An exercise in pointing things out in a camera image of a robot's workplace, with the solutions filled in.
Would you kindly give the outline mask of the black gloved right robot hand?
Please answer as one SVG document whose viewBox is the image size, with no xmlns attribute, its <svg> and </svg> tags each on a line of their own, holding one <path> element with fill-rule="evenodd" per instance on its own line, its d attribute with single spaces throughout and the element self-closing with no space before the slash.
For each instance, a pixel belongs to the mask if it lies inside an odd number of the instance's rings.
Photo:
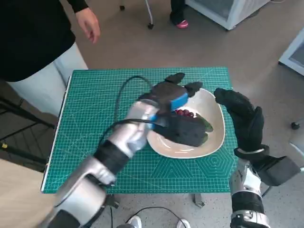
<svg viewBox="0 0 304 228">
<path fill-rule="evenodd" d="M 246 96 L 233 90 L 217 88 L 214 96 L 232 118 L 238 148 L 245 152 L 261 149 L 264 127 L 262 108 L 254 107 Z"/>
</svg>

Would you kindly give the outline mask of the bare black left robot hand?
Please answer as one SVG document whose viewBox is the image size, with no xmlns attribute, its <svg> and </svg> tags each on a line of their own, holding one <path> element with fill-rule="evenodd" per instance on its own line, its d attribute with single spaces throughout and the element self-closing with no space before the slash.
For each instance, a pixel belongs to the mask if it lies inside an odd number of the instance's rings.
<svg viewBox="0 0 304 228">
<path fill-rule="evenodd" d="M 196 81 L 181 86 L 180 82 L 184 77 L 184 73 L 170 75 L 154 85 L 148 93 L 141 95 L 138 100 L 156 106 L 161 114 L 176 110 L 184 106 L 203 85 L 202 82 Z"/>
</svg>

